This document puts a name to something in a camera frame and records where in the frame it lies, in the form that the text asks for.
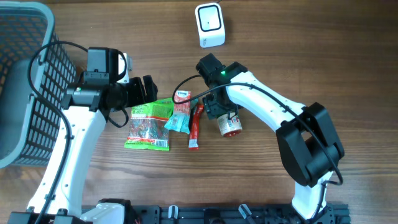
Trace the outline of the green lid jar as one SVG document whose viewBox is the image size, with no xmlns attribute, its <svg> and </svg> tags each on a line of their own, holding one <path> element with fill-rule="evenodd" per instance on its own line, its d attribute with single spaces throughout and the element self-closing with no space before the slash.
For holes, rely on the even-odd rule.
<svg viewBox="0 0 398 224">
<path fill-rule="evenodd" d="M 230 118 L 228 118 L 228 114 L 217 117 L 217 123 L 221 135 L 226 138 L 235 136 L 243 130 L 239 116 L 235 112 L 230 113 Z"/>
</svg>

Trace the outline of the red white tissue pack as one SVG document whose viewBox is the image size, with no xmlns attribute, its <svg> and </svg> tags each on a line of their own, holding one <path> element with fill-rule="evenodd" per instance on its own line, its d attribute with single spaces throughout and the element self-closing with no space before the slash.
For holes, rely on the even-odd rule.
<svg viewBox="0 0 398 224">
<path fill-rule="evenodd" d="M 174 94 L 174 114 L 189 115 L 191 92 L 185 90 L 177 90 Z"/>
</svg>

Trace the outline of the green snack bag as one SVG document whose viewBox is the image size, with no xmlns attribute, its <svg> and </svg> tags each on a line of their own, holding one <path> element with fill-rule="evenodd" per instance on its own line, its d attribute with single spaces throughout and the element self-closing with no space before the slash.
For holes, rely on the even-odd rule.
<svg viewBox="0 0 398 224">
<path fill-rule="evenodd" d="M 131 110 L 130 128 L 126 149 L 169 150 L 169 130 L 165 128 L 174 110 L 171 98 L 134 106 Z"/>
</svg>

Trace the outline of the teal wrapper packet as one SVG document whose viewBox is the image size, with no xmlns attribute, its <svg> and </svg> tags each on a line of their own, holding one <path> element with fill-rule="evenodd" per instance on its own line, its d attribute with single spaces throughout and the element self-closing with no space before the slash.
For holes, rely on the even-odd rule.
<svg viewBox="0 0 398 224">
<path fill-rule="evenodd" d="M 173 114 L 166 122 L 165 129 L 190 134 L 189 123 L 191 110 L 197 104 L 197 102 L 197 99 L 191 101 L 190 111 L 188 112 L 188 114 Z"/>
</svg>

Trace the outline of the red stick sachet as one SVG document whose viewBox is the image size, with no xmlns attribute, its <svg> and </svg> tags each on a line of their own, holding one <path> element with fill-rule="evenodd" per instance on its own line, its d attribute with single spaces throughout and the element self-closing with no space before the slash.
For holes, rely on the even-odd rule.
<svg viewBox="0 0 398 224">
<path fill-rule="evenodd" d="M 198 150 L 198 132 L 201 114 L 203 112 L 203 105 L 196 105 L 193 109 L 192 122 L 190 126 L 190 135 L 188 141 L 188 149 L 191 151 Z"/>
</svg>

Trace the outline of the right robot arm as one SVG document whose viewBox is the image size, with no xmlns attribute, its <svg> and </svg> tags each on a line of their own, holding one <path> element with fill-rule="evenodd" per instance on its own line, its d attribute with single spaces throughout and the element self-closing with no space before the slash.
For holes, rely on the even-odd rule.
<svg viewBox="0 0 398 224">
<path fill-rule="evenodd" d="M 209 119 L 233 119 L 245 108 L 275 132 L 282 164 L 295 182 L 292 206 L 315 222 L 326 205 L 327 186 L 343 183 L 338 163 L 345 151 L 326 108 L 289 100 L 244 65 L 225 66 L 213 54 L 201 58 L 196 70 L 209 88 L 200 95 Z M 330 179 L 332 174 L 338 181 Z"/>
</svg>

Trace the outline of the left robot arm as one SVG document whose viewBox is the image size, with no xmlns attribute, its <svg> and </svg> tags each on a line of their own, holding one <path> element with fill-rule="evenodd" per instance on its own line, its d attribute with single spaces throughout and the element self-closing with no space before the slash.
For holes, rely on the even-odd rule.
<svg viewBox="0 0 398 224">
<path fill-rule="evenodd" d="M 129 200 L 106 198 L 87 212 L 82 211 L 82 195 L 95 144 L 111 121 L 113 111 L 125 111 L 157 100 L 152 77 L 120 81 L 128 69 L 120 69 L 124 54 L 117 49 L 90 47 L 88 65 L 77 82 L 63 92 L 56 107 L 38 94 L 43 112 L 37 121 L 54 114 L 62 121 L 53 151 L 36 193 L 24 212 L 12 212 L 9 223 L 134 223 L 136 213 Z"/>
</svg>

